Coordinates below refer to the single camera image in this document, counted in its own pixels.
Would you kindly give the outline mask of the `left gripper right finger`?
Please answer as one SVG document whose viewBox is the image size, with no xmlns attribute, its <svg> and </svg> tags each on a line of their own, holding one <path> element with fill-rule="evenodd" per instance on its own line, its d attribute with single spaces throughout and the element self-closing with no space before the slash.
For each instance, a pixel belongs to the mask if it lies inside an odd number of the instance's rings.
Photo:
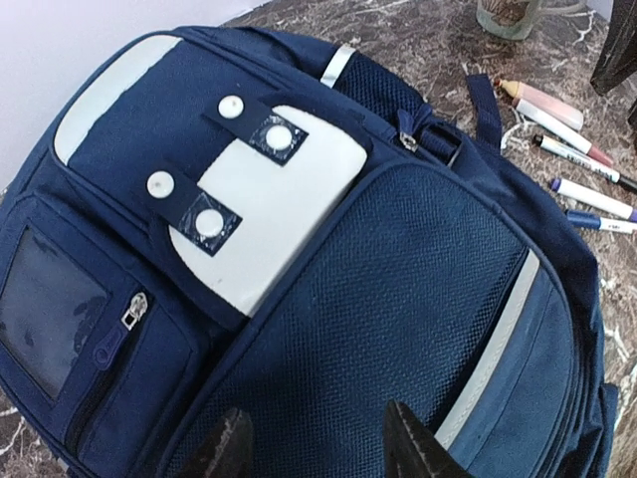
<svg viewBox="0 0 637 478">
<path fill-rule="evenodd" d="M 386 477 L 467 477 L 407 404 L 389 400 L 382 426 Z"/>
</svg>

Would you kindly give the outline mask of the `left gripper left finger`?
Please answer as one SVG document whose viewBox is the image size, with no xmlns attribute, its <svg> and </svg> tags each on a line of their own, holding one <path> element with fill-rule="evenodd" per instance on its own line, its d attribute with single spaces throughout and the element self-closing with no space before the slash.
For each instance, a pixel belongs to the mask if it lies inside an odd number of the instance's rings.
<svg viewBox="0 0 637 478">
<path fill-rule="evenodd" d="M 254 427 L 250 415 L 225 412 L 186 463 L 187 477 L 251 477 Z"/>
</svg>

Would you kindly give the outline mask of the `navy blue student backpack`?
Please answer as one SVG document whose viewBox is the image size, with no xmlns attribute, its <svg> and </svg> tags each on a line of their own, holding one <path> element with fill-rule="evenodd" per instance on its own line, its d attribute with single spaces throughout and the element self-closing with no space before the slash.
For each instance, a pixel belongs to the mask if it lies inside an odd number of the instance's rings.
<svg viewBox="0 0 637 478">
<path fill-rule="evenodd" d="M 404 402 L 474 477 L 601 477 L 597 262 L 500 153 L 356 51 L 180 27 L 117 51 L 1 205 L 1 386 L 74 477 L 386 477 Z"/>
</svg>

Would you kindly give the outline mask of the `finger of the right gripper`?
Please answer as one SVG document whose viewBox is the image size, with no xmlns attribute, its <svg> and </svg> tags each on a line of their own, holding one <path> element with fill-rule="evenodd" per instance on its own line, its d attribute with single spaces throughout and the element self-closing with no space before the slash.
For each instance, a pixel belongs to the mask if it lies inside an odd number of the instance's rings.
<svg viewBox="0 0 637 478">
<path fill-rule="evenodd" d="M 636 0 L 613 2 L 609 29 L 590 84 L 604 96 L 636 73 Z"/>
</svg>

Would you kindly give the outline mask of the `red-capped white marker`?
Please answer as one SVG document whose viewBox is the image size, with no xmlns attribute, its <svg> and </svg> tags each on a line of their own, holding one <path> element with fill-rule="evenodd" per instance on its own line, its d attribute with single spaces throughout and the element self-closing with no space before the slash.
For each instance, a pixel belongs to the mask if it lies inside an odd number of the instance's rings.
<svg viewBox="0 0 637 478">
<path fill-rule="evenodd" d="M 603 152 L 588 139 L 530 102 L 524 99 L 515 99 L 513 100 L 513 105 L 520 114 L 535 121 L 578 151 L 585 153 L 604 165 L 612 166 L 614 164 L 614 160 L 608 154 Z"/>
</svg>

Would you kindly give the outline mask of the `blue-capped white marker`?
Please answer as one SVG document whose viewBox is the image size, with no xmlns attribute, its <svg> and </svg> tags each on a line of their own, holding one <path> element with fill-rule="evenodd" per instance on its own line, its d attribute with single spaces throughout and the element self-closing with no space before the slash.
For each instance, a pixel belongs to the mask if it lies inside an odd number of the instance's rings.
<svg viewBox="0 0 637 478">
<path fill-rule="evenodd" d="M 636 224 L 634 222 L 601 217 L 585 211 L 567 209 L 565 216 L 568 222 L 576 228 L 610 231 L 622 234 L 632 234 L 636 231 Z"/>
</svg>

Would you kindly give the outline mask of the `purple-capped white marker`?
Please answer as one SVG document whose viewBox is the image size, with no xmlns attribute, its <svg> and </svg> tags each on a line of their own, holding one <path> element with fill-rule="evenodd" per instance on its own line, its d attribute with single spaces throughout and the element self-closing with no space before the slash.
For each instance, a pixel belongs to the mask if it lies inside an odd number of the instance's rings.
<svg viewBox="0 0 637 478">
<path fill-rule="evenodd" d="M 550 184 L 550 189 L 557 194 L 574 199 L 622 219 L 631 222 L 636 221 L 636 209 L 631 205 L 570 180 L 559 177 L 555 178 Z"/>
</svg>

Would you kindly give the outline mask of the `black-capped white marker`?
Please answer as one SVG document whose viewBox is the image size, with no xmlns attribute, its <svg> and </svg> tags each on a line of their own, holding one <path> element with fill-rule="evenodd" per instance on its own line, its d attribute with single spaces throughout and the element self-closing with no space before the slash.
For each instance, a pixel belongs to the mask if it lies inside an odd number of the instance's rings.
<svg viewBox="0 0 637 478">
<path fill-rule="evenodd" d="M 619 185 L 628 192 L 636 192 L 636 181 L 634 179 L 620 173 L 618 170 L 610 166 L 602 164 L 598 160 L 595 160 L 588 155 L 571 148 L 570 146 L 543 134 L 536 134 L 532 138 L 532 142 L 545 151 L 553 153 L 572 162 L 573 164 L 603 176 L 608 181 Z"/>
</svg>

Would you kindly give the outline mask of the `pink pencil-shaped eraser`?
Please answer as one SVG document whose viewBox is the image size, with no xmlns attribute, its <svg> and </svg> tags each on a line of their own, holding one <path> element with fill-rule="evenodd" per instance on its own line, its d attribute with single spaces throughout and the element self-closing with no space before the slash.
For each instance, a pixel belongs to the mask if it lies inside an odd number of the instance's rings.
<svg viewBox="0 0 637 478">
<path fill-rule="evenodd" d="M 583 127 L 583 112 L 524 82 L 497 79 L 494 80 L 494 86 L 503 90 L 512 99 L 514 106 L 524 100 L 576 131 Z"/>
</svg>

